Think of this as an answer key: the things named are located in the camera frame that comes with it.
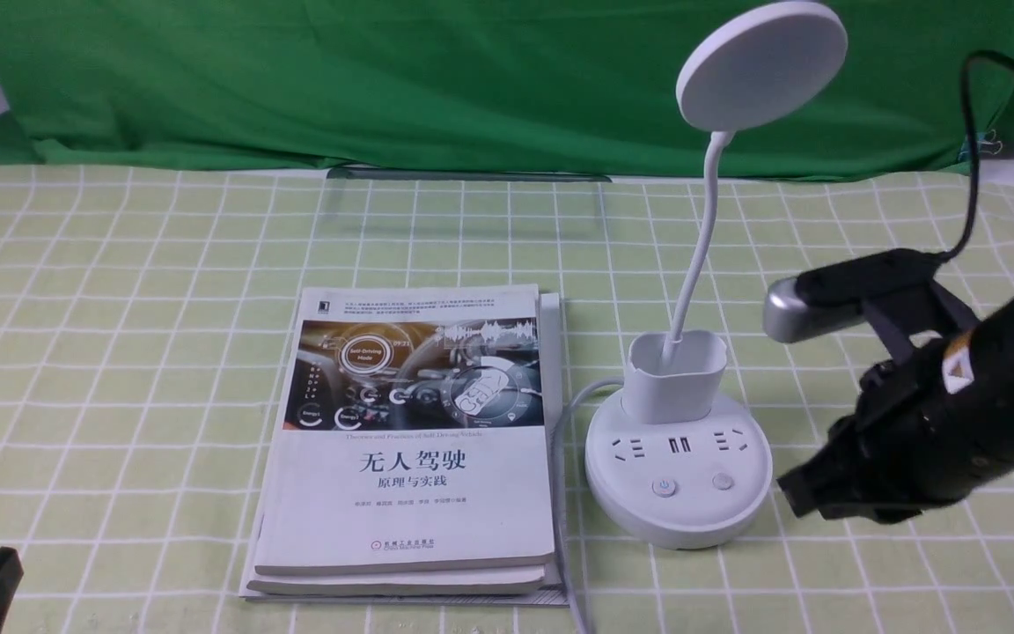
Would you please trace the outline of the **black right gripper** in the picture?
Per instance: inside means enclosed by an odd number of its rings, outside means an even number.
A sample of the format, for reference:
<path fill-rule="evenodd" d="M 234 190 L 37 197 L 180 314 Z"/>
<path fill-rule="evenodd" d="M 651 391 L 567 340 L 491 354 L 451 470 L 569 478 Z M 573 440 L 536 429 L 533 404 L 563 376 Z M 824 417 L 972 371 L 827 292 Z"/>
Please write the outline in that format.
<path fill-rule="evenodd" d="M 878 414 L 860 407 L 838 451 L 776 478 L 794 517 L 897 525 L 1014 472 L 1014 314 L 930 345 L 896 382 L 914 392 Z"/>

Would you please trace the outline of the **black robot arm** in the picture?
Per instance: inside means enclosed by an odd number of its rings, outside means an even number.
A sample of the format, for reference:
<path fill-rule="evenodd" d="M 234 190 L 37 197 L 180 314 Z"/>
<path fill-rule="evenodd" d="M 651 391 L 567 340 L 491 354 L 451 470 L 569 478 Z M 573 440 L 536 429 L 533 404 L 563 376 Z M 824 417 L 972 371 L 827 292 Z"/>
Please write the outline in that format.
<path fill-rule="evenodd" d="M 1014 473 L 1014 299 L 975 316 L 935 278 L 943 261 L 896 248 L 769 286 L 772 340 L 866 324 L 888 353 L 820 450 L 778 477 L 797 517 L 893 525 Z"/>

